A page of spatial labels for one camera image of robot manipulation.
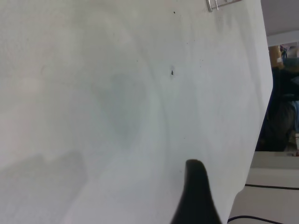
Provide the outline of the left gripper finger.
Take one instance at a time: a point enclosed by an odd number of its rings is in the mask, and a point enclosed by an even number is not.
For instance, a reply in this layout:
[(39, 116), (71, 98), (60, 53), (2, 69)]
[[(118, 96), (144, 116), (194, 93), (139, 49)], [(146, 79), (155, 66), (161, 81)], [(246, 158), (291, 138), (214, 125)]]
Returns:
[(206, 168), (199, 160), (187, 160), (185, 163), (184, 188), (171, 223), (221, 223), (213, 202)]

